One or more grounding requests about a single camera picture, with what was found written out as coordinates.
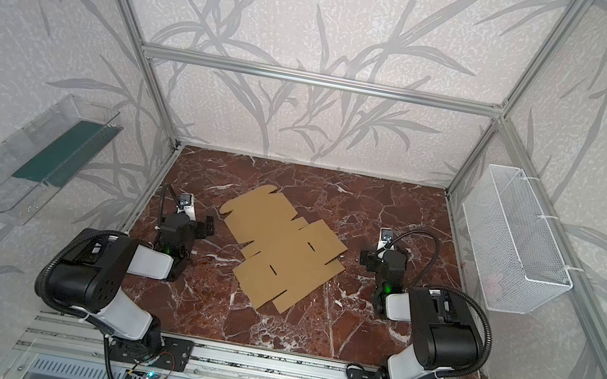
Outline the brown cardboard box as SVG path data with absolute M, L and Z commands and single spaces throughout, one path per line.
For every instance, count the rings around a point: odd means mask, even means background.
M 300 217 L 273 185 L 225 202 L 220 213 L 242 247 L 233 272 L 255 309 L 271 303 L 284 313 L 344 271 L 346 245 L 325 221 Z

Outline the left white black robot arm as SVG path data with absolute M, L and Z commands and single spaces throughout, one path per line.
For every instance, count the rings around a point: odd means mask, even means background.
M 162 215 L 156 242 L 115 230 L 83 229 L 40 271 L 35 293 L 51 309 L 82 319 L 105 337 L 162 351 L 160 320 L 123 292 L 126 276 L 175 282 L 188 266 L 195 241 L 214 234 L 214 219 L 193 220 L 185 212 Z

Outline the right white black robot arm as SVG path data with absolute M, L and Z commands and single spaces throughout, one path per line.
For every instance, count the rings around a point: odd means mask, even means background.
M 399 250 L 364 250 L 359 261 L 375 275 L 374 313 L 411 326 L 411 343 L 387 358 L 376 379 L 457 378 L 483 367 L 493 333 L 479 303 L 455 288 L 406 286 L 407 256 Z

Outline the small green lit circuit board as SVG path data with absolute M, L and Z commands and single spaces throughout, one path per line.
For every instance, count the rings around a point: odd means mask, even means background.
M 123 379 L 168 379 L 168 376 L 167 374 L 162 374 L 160 372 L 132 368 L 125 371 Z

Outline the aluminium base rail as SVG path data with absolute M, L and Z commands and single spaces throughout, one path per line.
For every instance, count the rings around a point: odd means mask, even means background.
M 84 322 L 42 312 L 15 347 L 100 363 L 102 339 L 99 331 Z M 166 367 L 161 372 L 183 379 L 347 379 L 346 366 L 339 361 L 205 338 L 194 340 L 184 370 L 173 372 Z

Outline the aluminium frame structure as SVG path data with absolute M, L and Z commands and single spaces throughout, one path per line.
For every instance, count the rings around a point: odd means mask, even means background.
M 368 97 L 375 96 L 384 100 L 403 101 L 407 104 L 429 108 L 454 110 L 489 118 L 491 125 L 489 125 L 488 131 L 480 137 L 474 150 L 462 164 L 455 182 L 459 184 L 463 181 L 472 164 L 479 160 L 495 136 L 503 137 L 504 145 L 508 150 L 511 161 L 527 174 L 530 188 L 535 198 L 537 198 L 539 206 L 545 213 L 550 215 L 550 225 L 554 241 L 561 250 L 561 258 L 569 265 L 569 270 L 574 280 L 571 305 L 573 305 L 580 327 L 586 336 L 586 343 L 590 350 L 593 351 L 598 369 L 603 375 L 603 379 L 607 379 L 607 318 L 591 286 L 590 278 L 582 268 L 581 259 L 569 241 L 566 227 L 558 218 L 550 196 L 539 178 L 539 172 L 533 165 L 529 154 L 527 154 L 526 147 L 518 135 L 516 125 L 511 119 L 511 113 L 515 109 L 515 106 L 521 102 L 531 85 L 540 77 L 543 69 L 548 66 L 549 62 L 553 61 L 559 49 L 562 48 L 573 31 L 578 27 L 578 24 L 581 23 L 587 11 L 593 6 L 594 0 L 568 1 L 560 21 L 552 28 L 544 44 L 539 48 L 537 54 L 534 55 L 531 64 L 520 77 L 513 92 L 509 93 L 509 96 L 497 105 L 283 68 L 283 66 L 274 64 L 267 65 L 204 54 L 195 52 L 195 50 L 172 49 L 159 45 L 150 46 L 143 41 L 132 1 L 115 0 L 115 3 L 120 12 L 120 19 L 126 27 L 126 34 L 130 41 L 128 47 L 132 52 L 133 63 L 136 64 L 141 72 L 143 84 L 147 86 L 149 95 L 156 104 L 158 115 L 163 120 L 167 140 L 175 147 L 179 145 L 179 141 L 176 129 L 174 128 L 174 120 L 167 109 L 166 99 L 162 95 L 160 85 L 151 67 L 150 59 L 152 57 L 227 70 L 237 74 L 250 74 L 259 76 L 260 78 L 273 78 L 293 84 L 300 83 L 318 86 L 327 90 L 352 92 Z

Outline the clear acrylic wall tray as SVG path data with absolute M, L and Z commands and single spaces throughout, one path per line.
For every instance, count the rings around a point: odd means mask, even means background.
M 118 134 L 120 112 L 68 95 L 0 143 L 0 223 L 32 220 Z

